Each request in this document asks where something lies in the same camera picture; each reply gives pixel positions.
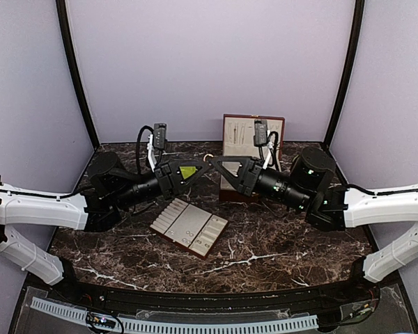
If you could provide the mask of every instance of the dark marble surface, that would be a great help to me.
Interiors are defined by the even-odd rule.
[[[284,168],[306,145],[317,144],[284,143]],[[118,153],[128,170],[136,170],[134,144],[103,145],[98,153],[109,150]],[[206,153],[220,155],[222,144],[170,143],[164,159],[202,159]],[[87,182],[85,175],[81,185]],[[138,216],[126,214],[106,233],[59,228],[50,252],[69,259],[82,282],[185,293],[262,292],[333,283],[345,280],[352,262],[371,252],[361,228],[319,232],[304,222],[303,214],[287,214],[282,205],[269,203],[276,215],[286,215],[277,218],[260,204],[219,202],[218,189],[219,174],[212,169],[180,196],[229,221],[206,260],[148,229],[167,206],[163,200]]]

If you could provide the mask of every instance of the black frame edge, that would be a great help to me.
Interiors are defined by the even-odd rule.
[[[79,68],[77,67],[77,61],[75,56],[75,49],[72,44],[72,37],[70,31],[70,25],[68,23],[67,6],[65,0],[56,0],[57,16],[59,17],[59,26],[61,28],[61,35],[63,41],[63,48],[65,49],[65,55],[70,68],[70,75],[72,84],[75,87],[77,102],[81,109],[82,118],[84,119],[86,131],[90,137],[90,141],[93,147],[96,149],[99,147],[99,138],[96,133],[93,120],[91,118],[90,109],[85,97],[84,87],[82,86],[81,77],[79,75]]]
[[[15,330],[17,329],[17,322],[20,317],[20,313],[22,312],[22,306],[23,306],[23,300],[26,296],[26,289],[28,288],[28,285],[26,284],[26,281],[28,278],[25,278],[25,281],[23,282],[22,289],[19,293],[19,298],[17,299],[17,303],[15,304],[13,318],[11,319],[11,323],[8,328],[8,334],[14,334]]]
[[[401,291],[401,296],[403,297],[405,308],[407,309],[407,314],[410,318],[410,324],[412,325],[413,333],[418,333],[418,320],[417,315],[415,314],[415,311],[413,310],[412,303],[410,302],[409,294],[407,293],[407,290],[405,289],[404,281],[399,274],[398,271],[396,271],[397,275],[399,276],[399,290]]]
[[[77,180],[73,191],[76,190],[77,188],[79,188],[79,184],[82,181],[82,178],[84,177],[84,174],[86,173],[86,170],[88,169],[88,166],[90,166],[90,163],[92,162],[93,158],[96,156],[96,154],[98,152],[98,148],[99,148],[99,146],[94,149],[93,154],[91,155],[90,159],[88,159],[88,162],[86,163],[85,168],[82,171],[82,174],[81,174],[80,178]],[[47,253],[49,253],[49,250],[51,249],[51,246],[53,244],[54,238],[56,237],[56,233],[57,233],[58,230],[59,230],[59,227],[56,226],[55,229],[54,229],[51,241],[49,242],[49,245],[47,247]]]
[[[336,161],[336,159],[333,157],[333,154],[330,152],[330,149],[326,146],[326,144],[321,143],[320,147],[325,151],[325,153],[327,153],[331,158],[333,158],[333,160]],[[336,163],[336,174],[337,174],[337,177],[338,177],[339,181],[342,184],[347,184],[348,183],[345,175],[342,173],[342,170],[339,168],[337,163]],[[367,239],[369,240],[371,251],[372,252],[379,251],[379,247],[376,243],[376,240],[375,240],[375,237],[373,236],[373,233],[371,232],[370,227],[368,225],[363,225],[362,229],[364,230],[364,233],[365,233]]]
[[[339,118],[341,117],[343,103],[346,99],[348,84],[350,83],[351,73],[355,63],[357,44],[359,42],[359,35],[361,32],[362,17],[364,15],[364,4],[365,0],[356,0],[355,2],[355,12],[353,14],[353,22],[351,25],[346,61],[343,65],[341,82],[339,84],[339,89],[337,92],[336,101],[334,103],[332,116],[330,118],[330,123],[328,124],[327,133],[325,134],[325,138],[323,140],[323,144],[326,146],[326,148],[330,148],[330,145],[332,144],[334,133],[336,132]]]

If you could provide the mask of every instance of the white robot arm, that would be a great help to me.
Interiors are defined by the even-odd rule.
[[[240,166],[233,175],[224,162]],[[412,221],[413,227],[390,245],[353,264],[350,279],[380,282],[389,273],[418,257],[418,184],[369,191],[353,184],[330,187],[335,161],[321,149],[305,148],[295,159],[289,175],[252,157],[215,157],[210,163],[240,193],[258,193],[306,212],[305,221],[328,232],[361,225]]]
[[[2,228],[0,255],[16,263],[48,285],[59,283],[64,277],[64,264],[53,255],[37,247],[9,224],[51,225],[83,230],[88,213],[83,195],[62,198],[67,194],[31,191],[44,198],[15,193],[30,193],[9,184],[0,186],[0,225]]]
[[[373,195],[366,192],[353,188],[345,192],[344,202],[348,205],[343,212],[346,228],[375,223],[415,222],[397,240],[365,258],[362,268],[364,278],[377,283],[418,257],[418,184],[376,189],[370,191]]]
[[[182,166],[194,166],[196,172],[184,178]],[[168,200],[184,193],[208,168],[203,161],[170,161],[155,163],[147,173],[133,174],[114,152],[106,152],[88,168],[92,186],[71,194],[19,189],[2,184],[0,176],[0,255],[48,285],[74,283],[69,261],[43,251],[9,224],[105,232],[121,221],[120,210],[128,211],[159,196]]]

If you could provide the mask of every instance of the white cable tray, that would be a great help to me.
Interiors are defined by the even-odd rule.
[[[61,305],[60,303],[37,297],[33,297],[31,308],[59,319],[87,326],[85,322],[87,310],[83,308]],[[123,323],[124,332],[127,334],[281,334],[296,333],[319,327],[316,315],[246,324],[173,324],[125,317],[118,318]],[[121,332],[121,326],[119,324],[116,324],[116,327],[113,329],[99,325],[95,326],[96,328],[102,328],[115,333]]]

